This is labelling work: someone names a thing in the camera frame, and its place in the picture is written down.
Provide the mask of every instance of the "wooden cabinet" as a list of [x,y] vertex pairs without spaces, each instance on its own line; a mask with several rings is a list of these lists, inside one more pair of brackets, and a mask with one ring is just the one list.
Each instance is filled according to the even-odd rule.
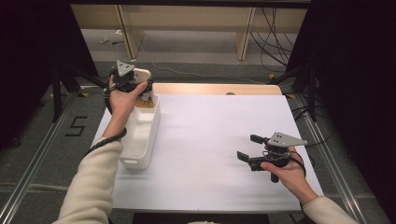
[[[269,32],[271,8],[72,5],[82,29],[122,30],[129,57],[135,58],[146,30],[232,32],[239,60],[245,59],[250,32]],[[306,9],[276,9],[276,31],[297,34]]]

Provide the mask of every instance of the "metal bracket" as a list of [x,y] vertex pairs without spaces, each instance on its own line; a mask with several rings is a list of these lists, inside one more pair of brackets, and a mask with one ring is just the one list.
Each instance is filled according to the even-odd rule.
[[120,77],[123,77],[125,76],[125,74],[128,74],[129,72],[134,70],[134,65],[123,63],[117,60],[117,69],[119,70]]
[[291,147],[291,146],[301,146],[306,145],[308,142],[306,140],[301,140],[299,138],[292,137],[290,135],[275,132],[273,136],[268,140],[268,145],[275,147]]

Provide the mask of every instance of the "gray carpet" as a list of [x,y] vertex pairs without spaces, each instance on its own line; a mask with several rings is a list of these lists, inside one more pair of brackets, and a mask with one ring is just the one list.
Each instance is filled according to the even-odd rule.
[[[114,63],[95,63],[101,77],[106,77],[108,71]],[[187,75],[175,73],[170,70],[159,69],[151,63],[135,63],[136,67],[148,69],[156,82],[202,82],[202,83],[267,83],[269,74],[273,72],[265,71],[260,65],[223,65],[223,64],[180,64],[180,63],[157,63],[157,66],[166,67],[178,72],[195,73],[199,75],[219,77],[202,77],[197,75]],[[271,69],[282,71],[283,67],[272,66]],[[81,85],[91,85],[82,78],[78,78]],[[292,80],[281,83],[284,93],[290,92]],[[62,128],[57,133],[54,143],[51,145],[49,153],[44,159],[41,168],[35,176],[34,185],[27,192],[21,206],[18,209],[12,223],[51,223],[58,216],[62,204],[65,189],[70,184],[78,164],[90,147],[96,133],[99,122],[103,116],[105,105],[103,102],[102,90],[91,88],[83,90],[88,93],[87,97],[78,97],[69,109]],[[36,149],[39,147],[46,131],[50,127],[52,120],[53,104],[51,101],[51,89],[43,97],[44,106],[37,107],[36,112],[30,119],[26,128],[21,133],[21,146],[10,146],[2,151],[0,158],[0,205],[4,205],[7,197],[12,191],[12,184],[18,182],[24,170],[33,158]],[[299,107],[296,99],[288,99],[290,110]],[[361,204],[363,214],[369,223],[389,223],[382,209],[378,205],[375,197],[362,179],[359,170],[352,159],[347,155],[342,139],[332,125],[332,121],[326,114],[326,109],[317,108],[318,126],[325,137],[330,137],[327,144],[332,150],[337,163],[342,169],[348,185],[352,188],[354,195]],[[75,122],[78,126],[85,128],[71,128]],[[302,138],[313,142],[313,138],[304,119],[296,121]],[[323,161],[316,146],[307,148],[309,156],[315,163],[319,183],[325,195],[329,196],[342,207],[344,203],[338,194],[338,189],[332,182],[332,177]],[[293,214],[296,219],[302,217],[301,214]],[[111,215],[114,223],[132,223],[133,213],[126,210],[115,209]],[[270,214],[270,223],[293,223],[289,214]]]

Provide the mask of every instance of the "metal rail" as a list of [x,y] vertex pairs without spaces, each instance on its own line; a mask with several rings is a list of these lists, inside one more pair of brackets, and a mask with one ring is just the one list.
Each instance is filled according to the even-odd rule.
[[29,166],[26,168],[21,180],[18,182],[15,189],[12,191],[11,196],[7,199],[7,202],[3,206],[0,213],[0,223],[8,224],[11,222],[11,219],[14,218],[15,214],[21,202],[26,194],[26,191],[29,189],[30,184],[35,179],[35,175],[37,174],[43,160],[46,158],[46,155],[50,149],[50,146],[56,137],[57,132],[60,129],[60,126],[64,122],[65,115],[67,114],[70,105],[77,98],[76,93],[69,93],[64,102],[64,111],[58,118],[56,122],[53,122],[47,131],[46,136],[41,142],[40,147],[37,152],[33,156]]
[[[305,105],[304,98],[301,94],[297,95],[297,100],[300,106]],[[305,117],[304,120],[309,128],[309,131],[314,137],[315,141],[317,142],[324,141],[325,138],[323,137],[323,134],[321,133],[319,126],[315,122],[313,122],[313,120],[309,117]],[[340,168],[338,167],[337,162],[335,161],[329,146],[327,145],[326,142],[324,142],[322,144],[319,144],[318,147],[321,156],[326,162],[326,167],[329,169],[329,173],[332,176],[332,181],[334,185],[337,187],[338,192],[346,206],[346,210],[348,211],[349,215],[354,217],[354,219],[360,224],[368,223],[361,211],[361,206],[359,205],[358,201],[353,195],[352,190],[350,189]]]

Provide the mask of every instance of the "forearm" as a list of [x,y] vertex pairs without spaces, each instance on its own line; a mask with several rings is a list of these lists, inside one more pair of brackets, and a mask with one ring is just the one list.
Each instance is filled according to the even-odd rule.
[[308,183],[302,183],[301,187],[290,190],[302,205],[315,200],[318,195],[311,189]]
[[113,206],[114,179],[121,152],[121,143],[112,142],[97,148],[82,160],[56,223],[107,223]]
[[338,204],[324,196],[307,203],[303,209],[305,214],[317,224],[357,223]]
[[126,114],[126,112],[117,114],[113,112],[110,122],[108,123],[102,136],[104,138],[109,138],[122,133],[126,123],[128,122],[128,118],[129,114]]

